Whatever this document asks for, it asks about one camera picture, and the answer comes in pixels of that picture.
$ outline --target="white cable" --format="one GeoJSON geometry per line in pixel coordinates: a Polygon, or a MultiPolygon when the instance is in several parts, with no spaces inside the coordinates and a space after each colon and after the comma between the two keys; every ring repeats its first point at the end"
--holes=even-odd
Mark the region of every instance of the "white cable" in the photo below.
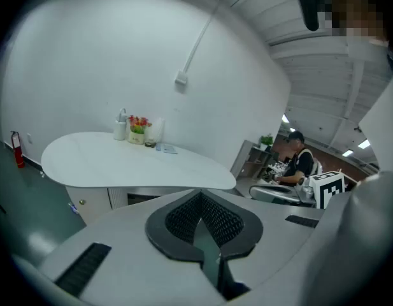
{"type": "Polygon", "coordinates": [[[190,62],[192,61],[192,59],[193,59],[193,57],[194,57],[195,51],[196,51],[197,47],[199,46],[199,43],[201,42],[202,37],[203,37],[204,33],[206,32],[206,30],[207,30],[207,28],[208,28],[208,26],[209,26],[211,20],[213,19],[213,16],[215,15],[215,13],[216,13],[216,11],[217,11],[217,8],[219,7],[219,4],[220,4],[220,0],[217,0],[216,6],[214,7],[214,9],[213,9],[213,11],[212,11],[212,13],[211,13],[211,15],[210,15],[208,21],[207,21],[206,24],[204,25],[204,27],[203,27],[203,29],[202,29],[202,31],[201,31],[201,34],[199,34],[199,37],[197,38],[197,40],[196,40],[196,42],[195,42],[194,48],[193,48],[192,51],[190,52],[190,55],[189,55],[189,58],[188,58],[188,60],[187,60],[187,62],[186,62],[186,64],[185,64],[185,67],[183,67],[183,72],[184,72],[184,73],[186,73],[186,72],[188,71],[190,62]]]}

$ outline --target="brown wall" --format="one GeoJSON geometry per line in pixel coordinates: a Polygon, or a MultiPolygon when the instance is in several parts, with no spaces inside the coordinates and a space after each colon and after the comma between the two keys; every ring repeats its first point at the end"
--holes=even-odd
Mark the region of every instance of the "brown wall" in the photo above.
{"type": "MultiPolygon", "coordinates": [[[[284,136],[277,135],[273,144],[273,150],[280,153],[280,156],[278,157],[280,161],[284,161],[286,156],[289,158],[294,156],[294,152],[289,149],[288,143],[284,140],[284,138],[284,136]]],[[[363,171],[345,162],[344,160],[322,152],[315,147],[308,146],[308,148],[311,150],[313,157],[321,162],[324,172],[342,169],[342,172],[345,175],[348,175],[357,181],[363,180],[368,176],[363,171]]]]}

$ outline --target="white wall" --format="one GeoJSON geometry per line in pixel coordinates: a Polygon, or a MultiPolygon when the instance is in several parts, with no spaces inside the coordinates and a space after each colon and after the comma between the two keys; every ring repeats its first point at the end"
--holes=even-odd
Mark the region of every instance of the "white wall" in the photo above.
{"type": "Polygon", "coordinates": [[[393,171],[393,78],[359,123],[381,171],[393,171]]]}
{"type": "Polygon", "coordinates": [[[118,110],[166,120],[164,141],[230,168],[244,139],[274,137],[290,83],[247,25],[221,6],[174,84],[214,0],[49,0],[19,25],[0,85],[2,135],[40,162],[56,138],[112,131],[118,110]],[[30,133],[33,144],[27,143],[30,133]]]}

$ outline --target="oval tabletop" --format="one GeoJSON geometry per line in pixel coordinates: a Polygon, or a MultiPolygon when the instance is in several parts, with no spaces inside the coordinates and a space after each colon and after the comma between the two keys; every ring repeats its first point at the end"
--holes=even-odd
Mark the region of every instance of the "oval tabletop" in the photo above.
{"type": "Polygon", "coordinates": [[[177,154],[117,141],[111,133],[75,133],[53,141],[41,164],[70,187],[196,187],[232,189],[236,180],[216,161],[175,147],[177,154]]]}

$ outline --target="fire extinguisher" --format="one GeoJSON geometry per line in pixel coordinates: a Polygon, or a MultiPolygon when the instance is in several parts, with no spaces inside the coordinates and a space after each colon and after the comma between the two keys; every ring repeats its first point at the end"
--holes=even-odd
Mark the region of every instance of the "fire extinguisher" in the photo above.
{"type": "Polygon", "coordinates": [[[22,158],[22,149],[20,148],[20,138],[17,131],[12,131],[11,136],[13,153],[15,154],[15,160],[17,162],[18,168],[23,168],[25,166],[24,159],[22,158]]]}

